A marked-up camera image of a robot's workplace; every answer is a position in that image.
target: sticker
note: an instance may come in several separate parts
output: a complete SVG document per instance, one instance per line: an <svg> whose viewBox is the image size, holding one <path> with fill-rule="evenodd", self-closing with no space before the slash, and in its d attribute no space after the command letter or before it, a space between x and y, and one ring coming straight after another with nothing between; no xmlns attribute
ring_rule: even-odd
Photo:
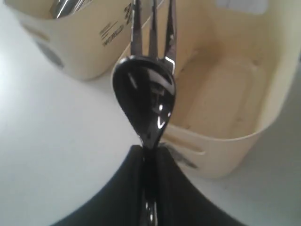
<svg viewBox="0 0 301 226"><path fill-rule="evenodd" d="M64 68L64 65L60 59L60 57L52 51L48 46L44 45L43 43L37 42L39 49L44 53L44 55L56 66L60 69Z"/></svg>
<svg viewBox="0 0 301 226"><path fill-rule="evenodd" d="M250 14L264 14L269 6L269 0L215 0L217 7Z"/></svg>

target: storage bin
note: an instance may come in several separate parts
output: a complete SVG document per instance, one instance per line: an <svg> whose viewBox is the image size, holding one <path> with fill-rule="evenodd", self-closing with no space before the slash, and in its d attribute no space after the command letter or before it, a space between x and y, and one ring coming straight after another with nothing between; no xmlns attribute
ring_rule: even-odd
<svg viewBox="0 0 301 226"><path fill-rule="evenodd" d="M158 10L160 56L167 6L164 1ZM270 0L262 14L218 7L214 0L177 0L176 7L177 97L162 141L183 170L222 177L283 107L301 49L301 2Z"/></svg>
<svg viewBox="0 0 301 226"><path fill-rule="evenodd" d="M131 0L91 0L68 16L54 19L55 0L4 0L41 52L65 74L88 80L112 66L131 37ZM142 0L143 23L151 2Z"/></svg>

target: plastic basket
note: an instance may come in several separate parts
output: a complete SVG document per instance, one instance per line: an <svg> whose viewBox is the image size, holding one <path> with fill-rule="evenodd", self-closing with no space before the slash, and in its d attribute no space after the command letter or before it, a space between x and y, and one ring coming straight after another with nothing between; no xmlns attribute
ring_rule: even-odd
<svg viewBox="0 0 301 226"><path fill-rule="evenodd" d="M225 176L283 107L300 53L301 2L270 0L260 15L221 8L214 0L176 4L177 99L163 141L182 169ZM158 10L160 55L167 5ZM128 54L126 49L121 57Z"/></svg>

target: white surface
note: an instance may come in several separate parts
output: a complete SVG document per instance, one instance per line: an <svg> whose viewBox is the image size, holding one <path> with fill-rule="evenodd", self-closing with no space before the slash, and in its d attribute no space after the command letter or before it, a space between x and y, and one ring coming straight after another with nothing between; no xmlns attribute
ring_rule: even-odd
<svg viewBox="0 0 301 226"><path fill-rule="evenodd" d="M300 86L301 72L280 119L233 174L190 175L250 226L300 225ZM0 225L56 222L98 192L138 143L110 77L82 83L61 74L0 5Z"/></svg>

